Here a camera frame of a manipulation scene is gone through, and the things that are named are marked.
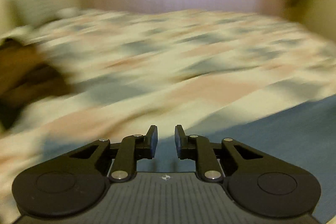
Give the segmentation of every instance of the bed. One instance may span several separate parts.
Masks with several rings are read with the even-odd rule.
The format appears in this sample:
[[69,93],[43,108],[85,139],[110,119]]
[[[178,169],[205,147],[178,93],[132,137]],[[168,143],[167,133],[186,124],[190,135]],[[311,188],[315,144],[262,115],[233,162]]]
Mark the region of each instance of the bed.
[[[332,98],[336,92],[333,42],[300,24],[253,13],[86,10],[44,25],[31,42],[75,92],[31,104],[2,134],[2,223],[19,215],[11,196],[19,172],[98,138],[120,142],[145,134],[152,124],[158,126],[159,143],[171,140],[177,124],[186,134],[221,137],[222,130]],[[272,136],[256,148],[267,150]],[[239,138],[249,142],[248,132]],[[330,136],[326,141],[335,144]],[[293,156],[273,154],[286,160]],[[333,171],[326,180],[332,178]],[[329,204],[328,210],[322,209],[324,204],[319,207],[323,223],[336,214],[333,184],[322,187],[324,204]]]

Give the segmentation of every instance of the gray pillow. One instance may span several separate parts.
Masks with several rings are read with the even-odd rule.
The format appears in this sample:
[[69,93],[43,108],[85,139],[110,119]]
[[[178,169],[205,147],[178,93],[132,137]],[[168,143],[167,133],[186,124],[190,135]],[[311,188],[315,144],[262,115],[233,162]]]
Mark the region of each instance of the gray pillow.
[[58,20],[56,8],[51,0],[11,0],[20,21],[24,25],[38,28],[43,24]]

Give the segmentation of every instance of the dark brown cloth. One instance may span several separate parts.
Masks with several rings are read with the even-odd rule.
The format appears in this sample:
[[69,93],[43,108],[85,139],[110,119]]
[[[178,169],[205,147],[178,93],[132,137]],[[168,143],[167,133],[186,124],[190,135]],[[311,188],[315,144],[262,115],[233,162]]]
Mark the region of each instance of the dark brown cloth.
[[21,108],[48,96],[71,92],[70,86],[49,65],[34,45],[6,38],[0,46],[0,101]]

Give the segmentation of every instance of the triangular cutout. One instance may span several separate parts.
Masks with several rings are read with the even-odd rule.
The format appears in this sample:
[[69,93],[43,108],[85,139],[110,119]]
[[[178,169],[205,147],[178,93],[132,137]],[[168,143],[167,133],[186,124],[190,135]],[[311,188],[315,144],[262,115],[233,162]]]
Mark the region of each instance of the triangular cutout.
[[84,160],[88,159],[96,151],[97,148],[98,148],[98,145],[92,145],[88,147],[87,149],[84,149],[82,151],[79,151],[71,155],[70,158],[77,158],[77,159],[84,159]]
[[253,159],[261,159],[263,156],[260,156],[240,145],[235,145],[235,149],[238,151],[238,153],[243,157],[245,160],[253,160]]

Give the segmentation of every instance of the silver screw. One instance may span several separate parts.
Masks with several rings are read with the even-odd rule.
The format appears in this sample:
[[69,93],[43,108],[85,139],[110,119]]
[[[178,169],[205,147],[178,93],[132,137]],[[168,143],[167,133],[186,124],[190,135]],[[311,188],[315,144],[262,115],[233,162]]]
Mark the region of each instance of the silver screw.
[[127,178],[128,173],[126,171],[122,171],[122,170],[118,170],[118,171],[114,171],[111,174],[111,177],[114,179],[125,179]]
[[221,173],[214,170],[207,171],[204,175],[207,179],[219,179],[221,177]]

